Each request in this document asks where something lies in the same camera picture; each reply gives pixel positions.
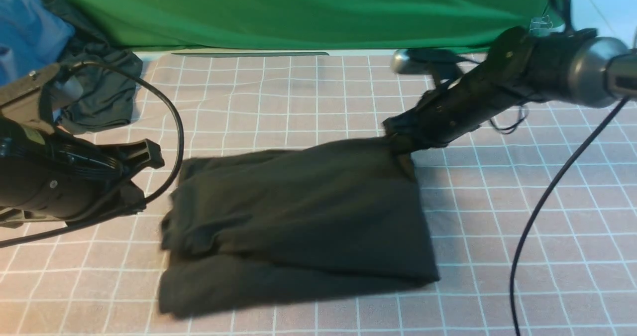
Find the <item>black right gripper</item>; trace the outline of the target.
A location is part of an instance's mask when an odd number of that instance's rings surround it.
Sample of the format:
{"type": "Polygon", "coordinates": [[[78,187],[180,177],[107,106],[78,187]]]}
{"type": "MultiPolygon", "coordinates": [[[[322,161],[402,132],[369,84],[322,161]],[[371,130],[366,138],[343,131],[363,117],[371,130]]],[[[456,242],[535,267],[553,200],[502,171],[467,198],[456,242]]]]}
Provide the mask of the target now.
{"type": "Polygon", "coordinates": [[[402,114],[389,117],[382,122],[385,139],[394,154],[410,154],[432,148],[446,148],[437,135],[441,127],[437,125],[448,118],[442,105],[415,106],[402,114]]]}

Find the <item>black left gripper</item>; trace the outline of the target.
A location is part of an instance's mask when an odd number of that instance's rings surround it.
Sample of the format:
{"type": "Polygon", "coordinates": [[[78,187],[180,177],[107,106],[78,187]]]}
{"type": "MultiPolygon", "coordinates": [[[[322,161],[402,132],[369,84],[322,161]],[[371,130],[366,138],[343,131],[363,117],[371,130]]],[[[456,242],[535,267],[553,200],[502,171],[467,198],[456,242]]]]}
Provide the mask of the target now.
{"type": "Polygon", "coordinates": [[[91,220],[118,207],[143,200],[132,178],[145,168],[165,162],[159,144],[150,139],[134,143],[89,147],[62,143],[54,148],[50,166],[55,171],[50,187],[50,217],[66,222],[91,220]]]}

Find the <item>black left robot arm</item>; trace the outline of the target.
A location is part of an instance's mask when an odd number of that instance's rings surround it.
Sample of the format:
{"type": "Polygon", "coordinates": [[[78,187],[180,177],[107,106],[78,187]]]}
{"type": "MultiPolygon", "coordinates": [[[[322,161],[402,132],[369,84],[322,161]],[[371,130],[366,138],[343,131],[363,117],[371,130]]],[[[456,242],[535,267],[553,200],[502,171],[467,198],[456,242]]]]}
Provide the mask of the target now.
{"type": "Polygon", "coordinates": [[[1,118],[0,204],[2,227],[90,220],[142,204],[132,181],[145,168],[165,164],[149,139],[96,145],[57,130],[1,118]]]}

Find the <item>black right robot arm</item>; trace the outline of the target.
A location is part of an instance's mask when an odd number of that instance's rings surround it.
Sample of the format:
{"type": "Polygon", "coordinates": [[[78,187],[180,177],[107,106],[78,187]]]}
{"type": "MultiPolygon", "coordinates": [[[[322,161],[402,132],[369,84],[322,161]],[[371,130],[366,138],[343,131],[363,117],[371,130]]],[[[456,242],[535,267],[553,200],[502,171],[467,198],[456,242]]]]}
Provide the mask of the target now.
{"type": "Polygon", "coordinates": [[[603,109],[636,99],[636,51],[614,37],[599,37],[595,28],[544,37],[509,28],[466,73],[459,67],[464,61],[448,49],[396,51],[396,74],[429,74],[435,87],[416,106],[384,121],[394,150],[444,148],[497,114],[528,103],[603,109]]]}

